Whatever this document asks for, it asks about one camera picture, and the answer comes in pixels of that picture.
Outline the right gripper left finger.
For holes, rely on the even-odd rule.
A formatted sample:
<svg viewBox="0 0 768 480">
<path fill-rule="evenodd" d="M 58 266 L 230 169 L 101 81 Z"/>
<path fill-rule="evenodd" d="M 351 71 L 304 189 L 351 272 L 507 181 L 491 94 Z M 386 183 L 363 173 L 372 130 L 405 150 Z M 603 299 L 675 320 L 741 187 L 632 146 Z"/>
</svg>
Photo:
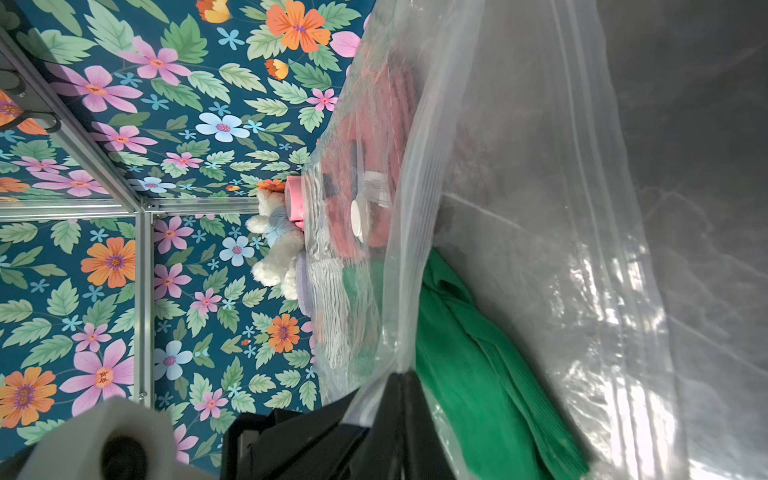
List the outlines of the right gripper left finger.
<svg viewBox="0 0 768 480">
<path fill-rule="evenodd" d="M 243 413 L 224 434 L 222 479 L 350 479 L 366 429 L 342 419 L 353 394 L 317 410 Z"/>
</svg>

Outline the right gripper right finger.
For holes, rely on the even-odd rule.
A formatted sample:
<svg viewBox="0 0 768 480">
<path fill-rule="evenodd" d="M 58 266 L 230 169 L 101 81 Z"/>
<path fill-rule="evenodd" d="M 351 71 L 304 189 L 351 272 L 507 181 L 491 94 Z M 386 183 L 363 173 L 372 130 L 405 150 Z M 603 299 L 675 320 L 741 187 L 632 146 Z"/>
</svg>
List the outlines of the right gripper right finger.
<svg viewBox="0 0 768 480">
<path fill-rule="evenodd" d="M 350 463 L 352 479 L 455 477 L 415 372 L 392 374 L 372 427 Z"/>
</svg>

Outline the green tank top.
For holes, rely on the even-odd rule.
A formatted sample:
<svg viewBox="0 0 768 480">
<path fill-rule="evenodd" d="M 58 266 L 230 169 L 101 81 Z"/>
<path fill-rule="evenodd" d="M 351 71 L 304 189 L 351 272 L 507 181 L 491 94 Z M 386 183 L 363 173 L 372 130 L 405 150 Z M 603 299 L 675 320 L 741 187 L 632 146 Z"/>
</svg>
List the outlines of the green tank top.
<svg viewBox="0 0 768 480">
<path fill-rule="evenodd" d="M 473 479 L 582 479 L 588 462 L 508 336 L 431 251 L 420 292 L 415 373 Z"/>
</svg>

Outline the clear plastic vacuum bag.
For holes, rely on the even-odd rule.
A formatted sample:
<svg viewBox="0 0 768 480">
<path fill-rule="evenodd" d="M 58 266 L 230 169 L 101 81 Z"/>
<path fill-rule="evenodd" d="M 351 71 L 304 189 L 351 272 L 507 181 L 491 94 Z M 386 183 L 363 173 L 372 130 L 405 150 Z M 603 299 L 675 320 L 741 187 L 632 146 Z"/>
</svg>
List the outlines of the clear plastic vacuum bag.
<svg viewBox="0 0 768 480">
<path fill-rule="evenodd" d="M 360 72 L 419 91 L 384 261 L 367 434 L 415 371 L 437 251 L 516 346 L 588 462 L 582 479 L 767 475 L 767 5 L 379 1 L 305 174 Z"/>
</svg>

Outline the red tank top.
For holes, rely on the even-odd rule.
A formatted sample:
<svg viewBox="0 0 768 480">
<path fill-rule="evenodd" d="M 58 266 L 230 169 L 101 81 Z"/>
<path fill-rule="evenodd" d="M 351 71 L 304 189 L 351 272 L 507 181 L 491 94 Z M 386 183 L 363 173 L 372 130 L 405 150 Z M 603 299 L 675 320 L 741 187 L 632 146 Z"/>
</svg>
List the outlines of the red tank top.
<svg viewBox="0 0 768 480">
<path fill-rule="evenodd" d="M 309 188 L 321 212 L 331 254 L 363 259 L 387 247 L 397 187 L 409 132 L 418 107 L 413 70 L 403 56 L 389 54 L 378 66 L 362 69 L 355 86 L 356 104 L 338 115 L 320 152 L 316 184 Z M 350 205 L 365 200 L 368 235 L 357 240 L 350 224 Z"/>
</svg>

